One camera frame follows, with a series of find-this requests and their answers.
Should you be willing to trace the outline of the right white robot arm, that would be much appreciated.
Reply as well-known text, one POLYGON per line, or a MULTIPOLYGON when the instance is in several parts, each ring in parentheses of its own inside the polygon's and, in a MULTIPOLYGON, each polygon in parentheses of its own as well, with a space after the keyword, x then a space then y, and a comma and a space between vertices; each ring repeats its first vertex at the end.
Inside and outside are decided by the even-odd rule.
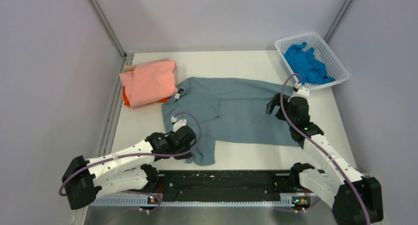
POLYGON ((351 166, 329 143, 323 130, 311 121, 308 94, 301 90, 292 96, 276 93, 266 113, 275 107, 276 117, 289 125, 291 138, 322 169, 309 163, 291 167, 290 187, 316 194, 331 209, 339 225, 371 225, 384 218, 382 187, 375 177, 367 177, 351 166))

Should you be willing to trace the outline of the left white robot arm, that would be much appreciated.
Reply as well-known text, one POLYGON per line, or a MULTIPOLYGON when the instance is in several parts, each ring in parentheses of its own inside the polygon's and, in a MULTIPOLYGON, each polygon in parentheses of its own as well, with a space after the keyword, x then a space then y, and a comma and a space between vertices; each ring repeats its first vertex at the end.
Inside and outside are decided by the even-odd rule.
POLYGON ((97 198, 129 190, 155 192, 158 173, 153 162, 187 159, 197 147, 200 134, 182 126, 167 133, 154 132, 144 140, 105 156, 75 157, 62 176, 59 195, 67 198, 71 210, 92 204, 97 198))

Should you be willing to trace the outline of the grey blue t shirt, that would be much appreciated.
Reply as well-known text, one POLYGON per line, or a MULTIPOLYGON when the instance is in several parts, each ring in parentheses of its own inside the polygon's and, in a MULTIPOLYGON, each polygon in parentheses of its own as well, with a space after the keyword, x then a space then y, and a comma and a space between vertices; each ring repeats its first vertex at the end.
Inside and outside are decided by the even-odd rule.
POLYGON ((187 163, 215 164, 215 143, 266 144, 297 147, 286 122, 266 113, 267 104, 282 89, 280 84, 240 78, 190 77, 177 86, 179 98, 162 104, 166 131, 171 118, 186 119, 201 136, 187 163))

